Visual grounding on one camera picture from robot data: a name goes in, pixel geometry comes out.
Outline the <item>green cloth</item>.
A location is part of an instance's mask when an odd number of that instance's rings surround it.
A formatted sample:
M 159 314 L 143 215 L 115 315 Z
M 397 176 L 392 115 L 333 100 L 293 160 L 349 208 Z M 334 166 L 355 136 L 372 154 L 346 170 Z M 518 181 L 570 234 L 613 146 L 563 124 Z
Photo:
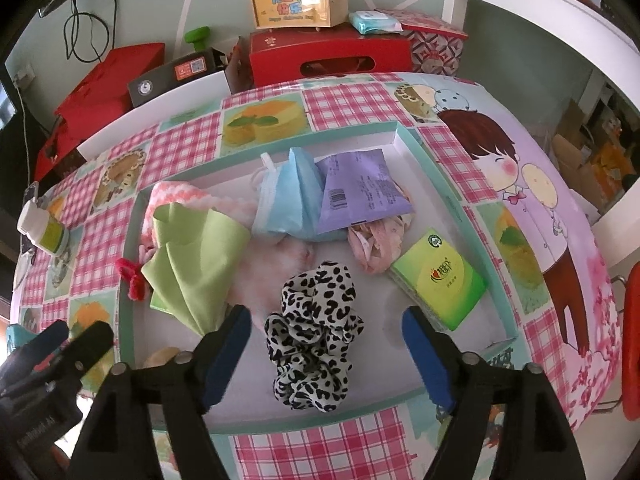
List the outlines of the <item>green cloth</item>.
M 152 226 L 155 252 L 141 269 L 150 306 L 198 336 L 218 330 L 250 231 L 216 210 L 179 203 L 157 207 Z

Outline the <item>green tissue pack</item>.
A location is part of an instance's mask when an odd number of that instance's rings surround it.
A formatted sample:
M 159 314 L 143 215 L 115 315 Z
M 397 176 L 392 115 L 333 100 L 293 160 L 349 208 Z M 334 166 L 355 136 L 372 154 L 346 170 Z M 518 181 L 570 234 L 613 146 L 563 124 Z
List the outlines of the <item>green tissue pack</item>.
M 436 330 L 456 330 L 487 290 L 484 278 L 434 229 L 388 270 Z

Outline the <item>leopard print scrunchie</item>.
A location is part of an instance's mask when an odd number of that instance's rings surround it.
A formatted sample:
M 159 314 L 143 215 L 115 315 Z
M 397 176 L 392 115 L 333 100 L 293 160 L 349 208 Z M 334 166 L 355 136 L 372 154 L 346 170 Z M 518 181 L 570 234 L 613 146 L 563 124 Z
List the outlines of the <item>leopard print scrunchie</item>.
M 346 399 L 349 347 L 364 329 L 356 298 L 352 274 L 338 262 L 322 262 L 285 282 L 281 310 L 264 325 L 279 402 L 292 410 L 331 413 Z

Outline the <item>pink white striped fluffy towel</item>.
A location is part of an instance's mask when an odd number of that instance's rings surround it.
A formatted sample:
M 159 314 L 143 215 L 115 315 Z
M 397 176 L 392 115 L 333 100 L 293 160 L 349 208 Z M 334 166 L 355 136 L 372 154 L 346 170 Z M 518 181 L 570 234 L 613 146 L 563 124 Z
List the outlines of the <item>pink white striped fluffy towel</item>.
M 253 235 L 256 214 L 254 200 L 215 196 L 188 182 L 154 184 L 140 234 L 150 307 L 205 335 L 221 326 L 228 307 L 242 304 L 262 330 L 281 309 L 285 282 L 311 268 L 314 246 L 289 235 Z

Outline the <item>pink floral scrunchie cloth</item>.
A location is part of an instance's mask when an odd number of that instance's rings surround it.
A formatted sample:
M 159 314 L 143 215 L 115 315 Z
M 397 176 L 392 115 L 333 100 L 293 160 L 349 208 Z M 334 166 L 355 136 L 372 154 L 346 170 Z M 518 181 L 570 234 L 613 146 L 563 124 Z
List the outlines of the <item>pink floral scrunchie cloth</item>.
M 414 214 L 356 224 L 347 230 L 355 259 L 367 274 L 381 274 L 400 257 Z

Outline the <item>blue face mask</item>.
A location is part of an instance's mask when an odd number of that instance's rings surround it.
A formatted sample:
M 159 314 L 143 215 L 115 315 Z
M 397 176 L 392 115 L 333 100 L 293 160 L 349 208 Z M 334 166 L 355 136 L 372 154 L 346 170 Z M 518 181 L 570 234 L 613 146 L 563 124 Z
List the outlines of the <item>blue face mask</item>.
M 260 159 L 262 168 L 252 175 L 258 194 L 254 237 L 271 244 L 285 235 L 311 243 L 346 240 L 345 230 L 318 232 L 324 180 L 305 150 L 290 148 L 288 159 L 279 166 L 268 153 L 260 154 Z

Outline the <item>purple wipes packet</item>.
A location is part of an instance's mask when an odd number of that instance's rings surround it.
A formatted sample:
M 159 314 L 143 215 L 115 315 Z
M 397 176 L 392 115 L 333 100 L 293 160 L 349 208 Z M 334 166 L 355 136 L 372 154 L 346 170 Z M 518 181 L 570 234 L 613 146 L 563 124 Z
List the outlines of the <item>purple wipes packet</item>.
M 318 234 L 414 213 L 380 148 L 330 155 L 317 167 L 324 179 Z

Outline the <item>teal heart toy case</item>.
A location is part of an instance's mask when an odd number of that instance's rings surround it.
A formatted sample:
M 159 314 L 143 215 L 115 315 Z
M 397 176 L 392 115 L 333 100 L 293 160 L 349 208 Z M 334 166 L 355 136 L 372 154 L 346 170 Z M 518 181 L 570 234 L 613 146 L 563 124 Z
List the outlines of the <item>teal heart toy case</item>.
M 24 347 L 33 339 L 37 337 L 37 334 L 28 330 L 20 324 L 11 324 L 6 328 L 6 352 L 13 353 L 18 348 Z

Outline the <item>beige makeup sponge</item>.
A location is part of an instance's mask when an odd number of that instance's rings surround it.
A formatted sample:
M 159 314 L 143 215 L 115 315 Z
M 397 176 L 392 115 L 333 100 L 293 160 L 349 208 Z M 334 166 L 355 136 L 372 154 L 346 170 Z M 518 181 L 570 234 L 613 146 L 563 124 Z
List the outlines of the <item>beige makeup sponge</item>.
M 146 358 L 143 362 L 144 368 L 152 368 L 159 367 L 167 364 L 171 361 L 177 354 L 181 352 L 180 348 L 177 347 L 165 347 L 160 350 L 152 353 L 148 358 Z

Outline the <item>white pill bottle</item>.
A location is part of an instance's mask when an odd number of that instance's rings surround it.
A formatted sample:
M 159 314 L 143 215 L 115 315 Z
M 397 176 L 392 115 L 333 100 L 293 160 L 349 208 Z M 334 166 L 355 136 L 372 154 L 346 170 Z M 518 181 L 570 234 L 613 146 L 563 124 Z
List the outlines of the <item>white pill bottle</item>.
M 70 231 L 49 211 L 29 200 L 17 220 L 17 231 L 25 235 L 36 247 L 52 257 L 58 257 L 68 245 Z

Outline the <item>red chair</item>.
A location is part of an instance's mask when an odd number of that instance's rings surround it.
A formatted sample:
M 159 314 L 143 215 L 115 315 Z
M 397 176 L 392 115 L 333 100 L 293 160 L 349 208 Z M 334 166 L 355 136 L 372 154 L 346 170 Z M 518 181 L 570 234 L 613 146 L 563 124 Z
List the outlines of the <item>red chair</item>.
M 640 417 L 640 262 L 630 270 L 623 310 L 622 405 L 628 420 Z

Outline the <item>large red bag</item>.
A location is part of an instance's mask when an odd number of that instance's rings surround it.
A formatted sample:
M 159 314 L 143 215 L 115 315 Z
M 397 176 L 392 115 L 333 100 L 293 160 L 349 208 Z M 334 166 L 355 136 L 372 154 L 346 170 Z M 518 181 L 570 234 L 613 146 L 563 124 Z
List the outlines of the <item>large red bag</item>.
M 132 110 L 128 84 L 160 67 L 164 59 L 163 42 L 108 52 L 54 111 L 56 123 L 38 153 L 34 179 L 42 181 L 54 168 L 62 169 L 64 158 L 79 144 Z

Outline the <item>teal box lid tray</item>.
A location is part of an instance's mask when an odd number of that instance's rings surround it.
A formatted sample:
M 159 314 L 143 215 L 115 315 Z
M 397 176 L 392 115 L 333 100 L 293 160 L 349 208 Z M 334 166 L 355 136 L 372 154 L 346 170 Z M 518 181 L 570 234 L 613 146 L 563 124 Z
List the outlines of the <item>teal box lid tray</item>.
M 476 229 L 434 160 L 405 127 L 307 134 L 183 171 L 207 197 L 253 196 L 254 177 L 308 169 L 325 211 L 363 197 L 369 212 L 408 216 L 401 254 L 370 274 L 344 240 L 255 236 L 215 207 L 170 203 L 143 271 L 160 307 L 119 303 L 119 357 L 156 347 L 194 355 L 206 424 L 221 434 L 299 430 L 374 413 L 423 391 L 451 406 L 448 368 L 514 341 L 509 301 Z

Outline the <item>white foam board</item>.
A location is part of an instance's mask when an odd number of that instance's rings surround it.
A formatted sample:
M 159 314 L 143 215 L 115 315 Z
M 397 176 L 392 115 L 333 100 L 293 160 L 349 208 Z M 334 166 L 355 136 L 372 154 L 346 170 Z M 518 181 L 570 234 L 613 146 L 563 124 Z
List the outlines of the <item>white foam board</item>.
M 195 79 L 120 116 L 82 142 L 77 148 L 78 152 L 84 159 L 93 159 L 146 128 L 231 96 L 239 90 L 240 87 L 232 84 L 225 72 Z

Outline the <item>black carton with QR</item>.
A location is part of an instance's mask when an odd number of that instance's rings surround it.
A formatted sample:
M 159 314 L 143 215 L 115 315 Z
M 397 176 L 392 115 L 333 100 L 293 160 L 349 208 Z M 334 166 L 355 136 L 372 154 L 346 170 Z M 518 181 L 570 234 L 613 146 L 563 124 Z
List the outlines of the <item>black carton with QR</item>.
M 204 79 L 214 96 L 230 96 L 226 56 L 214 48 L 191 52 L 182 58 L 152 68 L 128 84 L 133 107 L 140 107 L 171 90 Z

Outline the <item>green dumbbell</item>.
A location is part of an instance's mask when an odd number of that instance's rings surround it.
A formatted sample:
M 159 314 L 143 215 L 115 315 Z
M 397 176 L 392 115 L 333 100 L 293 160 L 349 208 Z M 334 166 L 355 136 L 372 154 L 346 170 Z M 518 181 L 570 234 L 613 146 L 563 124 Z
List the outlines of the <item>green dumbbell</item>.
M 208 26 L 201 26 L 185 32 L 183 41 L 191 46 L 194 51 L 203 51 L 208 48 L 209 36 L 210 28 Z

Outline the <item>red gift box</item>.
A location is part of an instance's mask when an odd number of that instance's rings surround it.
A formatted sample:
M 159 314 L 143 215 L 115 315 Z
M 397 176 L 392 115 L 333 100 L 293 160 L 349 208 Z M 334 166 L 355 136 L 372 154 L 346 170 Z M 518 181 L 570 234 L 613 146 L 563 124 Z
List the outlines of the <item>red gift box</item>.
M 304 78 L 412 69 L 409 39 L 397 34 L 363 36 L 349 24 L 319 30 L 253 32 L 248 58 L 257 87 Z

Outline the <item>red patterned tin box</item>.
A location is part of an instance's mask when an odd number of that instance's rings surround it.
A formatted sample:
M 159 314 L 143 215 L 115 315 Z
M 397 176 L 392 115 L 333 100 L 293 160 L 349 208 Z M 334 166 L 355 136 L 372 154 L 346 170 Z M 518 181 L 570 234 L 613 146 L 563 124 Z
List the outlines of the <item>red patterned tin box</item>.
M 381 10 L 396 18 L 410 42 L 412 70 L 456 76 L 468 35 L 437 16 L 410 10 Z

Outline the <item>wooden children's day box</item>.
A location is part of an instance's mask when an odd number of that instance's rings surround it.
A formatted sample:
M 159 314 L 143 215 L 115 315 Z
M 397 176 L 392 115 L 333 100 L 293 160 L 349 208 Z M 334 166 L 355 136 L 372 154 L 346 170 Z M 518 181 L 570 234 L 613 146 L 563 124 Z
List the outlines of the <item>wooden children's day box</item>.
M 348 21 L 348 0 L 250 0 L 255 28 L 332 28 Z

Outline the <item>blue wet wipes pack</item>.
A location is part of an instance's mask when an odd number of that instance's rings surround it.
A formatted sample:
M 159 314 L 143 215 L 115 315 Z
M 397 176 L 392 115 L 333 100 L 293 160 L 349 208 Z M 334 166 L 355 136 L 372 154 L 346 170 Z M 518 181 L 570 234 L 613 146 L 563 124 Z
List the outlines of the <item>blue wet wipes pack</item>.
M 350 12 L 348 18 L 352 27 L 362 36 L 402 33 L 400 21 L 384 12 L 371 10 Z

